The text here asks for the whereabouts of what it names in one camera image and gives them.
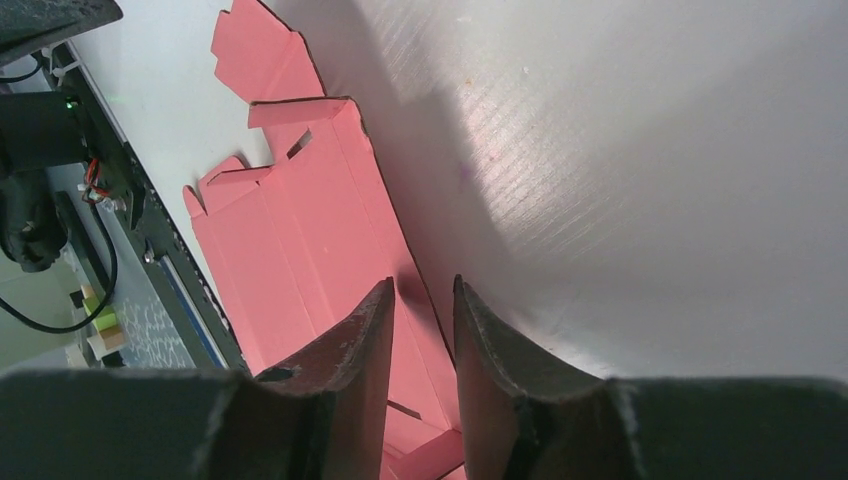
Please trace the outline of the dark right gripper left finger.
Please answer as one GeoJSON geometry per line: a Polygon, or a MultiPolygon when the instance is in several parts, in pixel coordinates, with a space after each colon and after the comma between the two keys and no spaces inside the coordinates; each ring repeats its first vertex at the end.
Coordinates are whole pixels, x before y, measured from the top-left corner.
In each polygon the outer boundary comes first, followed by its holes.
{"type": "Polygon", "coordinates": [[[379,477],[394,310],[394,281],[385,278],[346,318],[256,376],[293,416],[286,478],[379,477]]]}

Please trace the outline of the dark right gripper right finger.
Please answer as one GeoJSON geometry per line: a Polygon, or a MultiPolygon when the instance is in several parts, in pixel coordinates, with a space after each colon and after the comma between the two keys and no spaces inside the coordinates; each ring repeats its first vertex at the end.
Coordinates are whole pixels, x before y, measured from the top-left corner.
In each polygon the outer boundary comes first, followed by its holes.
{"type": "Polygon", "coordinates": [[[471,479],[564,477],[567,402],[600,384],[502,320],[462,276],[453,281],[454,363],[471,479]]]}

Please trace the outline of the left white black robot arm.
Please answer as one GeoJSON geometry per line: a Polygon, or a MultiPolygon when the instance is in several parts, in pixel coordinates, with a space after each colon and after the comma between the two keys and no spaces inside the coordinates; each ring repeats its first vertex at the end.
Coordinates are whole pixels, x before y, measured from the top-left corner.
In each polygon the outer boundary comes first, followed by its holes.
{"type": "MultiPolygon", "coordinates": [[[[122,16],[114,1],[4,1],[1,64],[30,56],[33,74],[51,74],[49,48],[122,16]]],[[[26,273],[48,269],[67,242],[46,171],[91,157],[86,113],[61,85],[1,96],[1,250],[26,273]]]]}

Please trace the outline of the pink cardboard box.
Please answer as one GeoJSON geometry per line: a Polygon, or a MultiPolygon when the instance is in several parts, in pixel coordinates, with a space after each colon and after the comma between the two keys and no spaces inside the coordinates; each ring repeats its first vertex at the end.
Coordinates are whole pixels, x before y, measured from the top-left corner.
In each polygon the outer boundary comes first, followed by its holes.
{"type": "Polygon", "coordinates": [[[455,368],[356,102],[327,95],[303,36],[259,1],[219,14],[211,51],[273,158],[231,156],[183,190],[249,370],[306,346],[392,278],[381,477],[463,478],[455,368]]]}

